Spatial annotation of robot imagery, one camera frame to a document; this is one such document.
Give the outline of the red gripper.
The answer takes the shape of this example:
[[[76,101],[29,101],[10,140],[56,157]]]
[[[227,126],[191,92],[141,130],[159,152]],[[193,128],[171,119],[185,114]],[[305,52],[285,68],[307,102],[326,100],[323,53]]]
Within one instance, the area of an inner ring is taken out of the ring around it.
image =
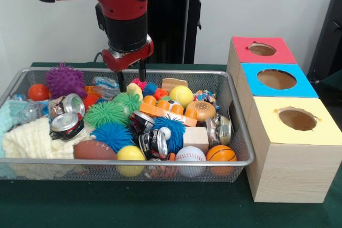
[[[146,58],[152,55],[154,50],[154,44],[152,38],[147,34],[146,44],[136,50],[130,52],[117,52],[111,48],[104,49],[101,54],[104,63],[107,67],[117,73],[118,84],[120,92],[127,92],[127,84],[123,74],[123,70],[129,66],[139,62],[139,80],[141,82],[146,81]]]

